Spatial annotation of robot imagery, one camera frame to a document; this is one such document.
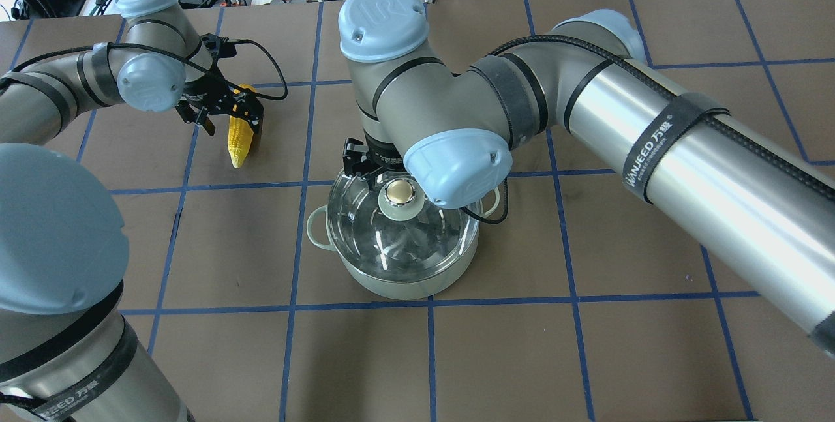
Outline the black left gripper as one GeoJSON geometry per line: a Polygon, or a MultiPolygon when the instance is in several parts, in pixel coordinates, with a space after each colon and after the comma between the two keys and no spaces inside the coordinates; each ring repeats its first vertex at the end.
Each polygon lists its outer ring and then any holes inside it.
{"type": "Polygon", "coordinates": [[[252,90],[232,91],[226,83],[209,75],[185,83],[175,111],[182,122],[202,128],[209,136],[217,131],[209,115],[229,115],[230,130],[245,125],[261,130],[264,118],[263,105],[252,90]]]}

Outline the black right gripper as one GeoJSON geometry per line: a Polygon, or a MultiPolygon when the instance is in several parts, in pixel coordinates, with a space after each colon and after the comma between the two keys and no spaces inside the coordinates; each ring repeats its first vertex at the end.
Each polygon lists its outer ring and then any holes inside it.
{"type": "Polygon", "coordinates": [[[381,175],[387,172],[406,173],[405,167],[378,162],[373,155],[372,148],[361,140],[346,138],[343,149],[343,174],[357,177],[366,183],[368,189],[375,189],[381,175]]]}

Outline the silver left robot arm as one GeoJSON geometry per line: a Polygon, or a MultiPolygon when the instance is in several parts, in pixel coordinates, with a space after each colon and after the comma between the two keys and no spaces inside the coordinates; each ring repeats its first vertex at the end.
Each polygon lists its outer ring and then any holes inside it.
{"type": "Polygon", "coordinates": [[[113,0],[117,42],[32,56],[2,76],[2,405],[22,421],[192,421],[119,311],[125,222],[81,163],[81,125],[119,105],[173,110],[247,154],[264,110],[219,68],[235,40],[201,35],[179,0],[113,0]]]}

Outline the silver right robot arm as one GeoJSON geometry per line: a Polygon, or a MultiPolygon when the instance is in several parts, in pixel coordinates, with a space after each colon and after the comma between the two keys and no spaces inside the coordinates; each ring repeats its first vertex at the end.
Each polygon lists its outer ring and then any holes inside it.
{"type": "Polygon", "coordinates": [[[614,10],[517,38],[454,74],[421,0],[346,0],[340,47],[372,160],[470,205],[558,125],[833,354],[833,180],[649,68],[614,10]]]}

